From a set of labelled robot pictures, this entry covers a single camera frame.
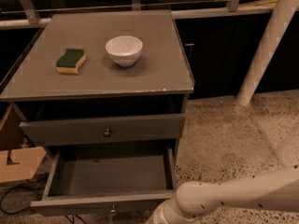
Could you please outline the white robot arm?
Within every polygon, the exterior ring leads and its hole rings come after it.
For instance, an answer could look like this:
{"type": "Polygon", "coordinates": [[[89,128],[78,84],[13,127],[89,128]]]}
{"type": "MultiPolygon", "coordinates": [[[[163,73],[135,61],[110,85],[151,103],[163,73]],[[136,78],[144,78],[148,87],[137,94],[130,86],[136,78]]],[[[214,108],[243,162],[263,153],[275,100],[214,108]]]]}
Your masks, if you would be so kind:
{"type": "Polygon", "coordinates": [[[299,166],[215,184],[185,182],[145,224],[188,224],[220,207],[298,213],[299,166]]]}

